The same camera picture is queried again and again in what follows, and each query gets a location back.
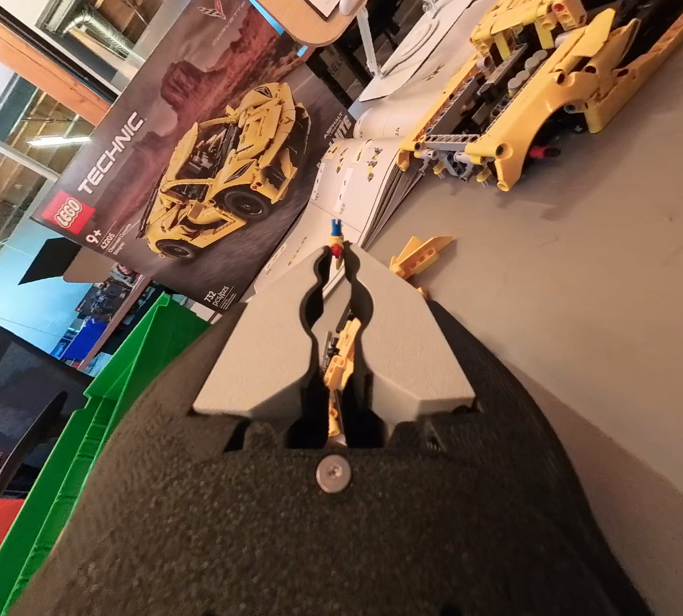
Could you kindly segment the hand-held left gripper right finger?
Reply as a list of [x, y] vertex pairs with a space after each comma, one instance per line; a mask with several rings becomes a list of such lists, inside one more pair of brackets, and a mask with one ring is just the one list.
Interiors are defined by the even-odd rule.
[[350, 312], [361, 324], [344, 389], [349, 447], [382, 447], [398, 424], [469, 409], [471, 382], [429, 302], [355, 244], [345, 244]]

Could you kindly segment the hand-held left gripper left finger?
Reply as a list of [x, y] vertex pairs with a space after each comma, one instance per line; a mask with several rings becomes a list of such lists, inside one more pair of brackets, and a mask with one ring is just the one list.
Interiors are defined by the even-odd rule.
[[330, 264], [330, 248], [317, 248], [244, 305], [195, 398], [197, 414], [271, 424], [288, 447], [326, 444], [329, 390], [312, 328], [323, 312]]

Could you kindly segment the pile of yellow brick parts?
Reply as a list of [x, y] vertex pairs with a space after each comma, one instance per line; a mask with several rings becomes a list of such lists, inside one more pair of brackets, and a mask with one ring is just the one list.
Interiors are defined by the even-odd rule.
[[[454, 241], [452, 236], [430, 239], [412, 237], [397, 255], [392, 256], [388, 269], [400, 279], [407, 280], [429, 268], [444, 247]], [[347, 305], [334, 332], [328, 332], [322, 365], [323, 382], [329, 390], [329, 439], [342, 443], [344, 427], [342, 397], [354, 370], [355, 340], [361, 329]]]

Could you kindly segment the yellow toy brick car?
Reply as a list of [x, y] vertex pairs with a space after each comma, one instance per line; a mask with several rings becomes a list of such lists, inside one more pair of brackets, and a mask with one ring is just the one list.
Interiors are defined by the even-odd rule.
[[599, 133], [682, 43], [682, 0], [497, 0], [474, 55], [396, 159], [510, 191], [569, 133]]

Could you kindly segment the grey desk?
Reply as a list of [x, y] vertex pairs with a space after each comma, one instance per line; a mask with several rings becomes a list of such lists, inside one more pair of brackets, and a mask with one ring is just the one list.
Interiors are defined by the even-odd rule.
[[462, 229], [436, 295], [480, 405], [337, 495], [263, 451], [255, 604], [206, 614], [681, 615], [682, 48], [517, 196], [419, 198]]

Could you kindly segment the green storage bin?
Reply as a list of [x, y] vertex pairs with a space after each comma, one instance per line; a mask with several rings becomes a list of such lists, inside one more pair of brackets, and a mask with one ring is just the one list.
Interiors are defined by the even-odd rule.
[[210, 324], [158, 298], [85, 390], [1, 543], [1, 614], [40, 568], [69, 520], [107, 440], [132, 404]]

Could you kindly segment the open instruction booklet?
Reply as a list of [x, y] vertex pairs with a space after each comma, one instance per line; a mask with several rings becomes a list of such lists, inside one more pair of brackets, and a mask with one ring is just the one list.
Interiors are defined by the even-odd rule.
[[272, 254], [253, 283], [260, 293], [328, 244], [330, 222], [340, 219], [347, 241], [362, 245], [377, 226], [399, 189], [416, 175], [397, 165], [401, 144], [426, 116], [460, 70], [452, 63], [428, 59], [414, 76], [390, 95], [365, 103], [351, 140], [336, 142], [319, 160], [303, 207], [290, 218], [270, 221], [280, 228]]

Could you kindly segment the toy car set box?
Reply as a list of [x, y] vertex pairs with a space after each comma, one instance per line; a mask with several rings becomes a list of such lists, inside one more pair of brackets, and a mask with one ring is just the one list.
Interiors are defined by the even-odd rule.
[[31, 219], [227, 310], [353, 134], [301, 51], [252, 0], [190, 0]]

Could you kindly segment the orange carry bag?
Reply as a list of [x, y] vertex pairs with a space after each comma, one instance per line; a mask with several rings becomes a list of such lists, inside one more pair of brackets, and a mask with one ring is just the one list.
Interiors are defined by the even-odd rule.
[[0, 500], [0, 543], [2, 544], [19, 515], [25, 499]]

